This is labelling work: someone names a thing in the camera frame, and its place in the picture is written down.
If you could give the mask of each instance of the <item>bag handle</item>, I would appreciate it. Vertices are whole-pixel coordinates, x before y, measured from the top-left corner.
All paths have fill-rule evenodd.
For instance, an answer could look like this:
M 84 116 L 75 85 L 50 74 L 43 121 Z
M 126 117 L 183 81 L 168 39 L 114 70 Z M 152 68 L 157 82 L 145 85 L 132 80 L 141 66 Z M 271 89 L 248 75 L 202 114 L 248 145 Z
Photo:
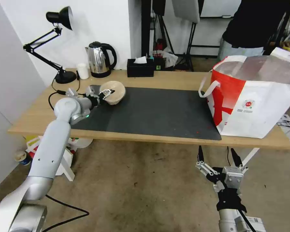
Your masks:
M 220 87 L 220 82 L 219 82 L 219 81 L 213 81 L 213 82 L 210 84 L 209 88 L 208 88 L 208 89 L 206 90 L 206 92 L 204 93 L 204 95 L 202 95 L 202 93 L 201 93 L 201 89 L 203 88 L 206 79 L 207 79 L 207 76 L 205 76 L 205 77 L 203 78 L 203 80 L 201 81 L 200 87 L 199 87 L 199 91 L 198 91 L 198 92 L 199 92 L 199 96 L 200 96 L 201 98 L 205 98 L 205 97 L 209 96 L 217 86 Z

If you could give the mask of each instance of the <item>person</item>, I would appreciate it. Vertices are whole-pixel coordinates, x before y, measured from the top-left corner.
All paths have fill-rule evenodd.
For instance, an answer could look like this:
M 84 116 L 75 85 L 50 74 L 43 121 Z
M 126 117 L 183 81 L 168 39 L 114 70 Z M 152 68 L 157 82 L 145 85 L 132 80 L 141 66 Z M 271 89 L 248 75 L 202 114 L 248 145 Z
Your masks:
M 219 60 L 229 55 L 262 55 L 288 7 L 290 0 L 242 0 L 222 35 Z

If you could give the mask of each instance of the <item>lamp base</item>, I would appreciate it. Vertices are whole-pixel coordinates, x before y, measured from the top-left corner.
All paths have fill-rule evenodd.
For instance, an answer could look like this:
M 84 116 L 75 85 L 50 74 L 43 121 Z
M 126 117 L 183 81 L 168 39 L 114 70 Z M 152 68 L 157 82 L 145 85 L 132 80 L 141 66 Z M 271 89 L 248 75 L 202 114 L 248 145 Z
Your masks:
M 59 72 L 55 76 L 55 80 L 58 84 L 67 84 L 76 79 L 76 74 L 71 71 Z

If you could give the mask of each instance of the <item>black desk mat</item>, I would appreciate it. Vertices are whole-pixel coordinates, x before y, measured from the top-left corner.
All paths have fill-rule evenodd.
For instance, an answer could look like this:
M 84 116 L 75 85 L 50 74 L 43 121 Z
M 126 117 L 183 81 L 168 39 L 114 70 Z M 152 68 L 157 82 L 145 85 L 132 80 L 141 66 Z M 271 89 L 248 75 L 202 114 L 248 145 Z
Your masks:
M 207 100 L 186 90 L 126 87 L 117 105 L 94 108 L 72 129 L 221 140 Z

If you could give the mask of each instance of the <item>black shirt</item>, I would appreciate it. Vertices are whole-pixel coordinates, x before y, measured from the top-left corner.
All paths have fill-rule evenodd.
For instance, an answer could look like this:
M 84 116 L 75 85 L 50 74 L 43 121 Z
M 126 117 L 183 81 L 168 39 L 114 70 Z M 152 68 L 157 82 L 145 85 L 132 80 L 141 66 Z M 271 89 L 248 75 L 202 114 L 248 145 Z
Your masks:
M 235 47 L 263 47 L 289 6 L 290 0 L 242 0 L 222 38 Z

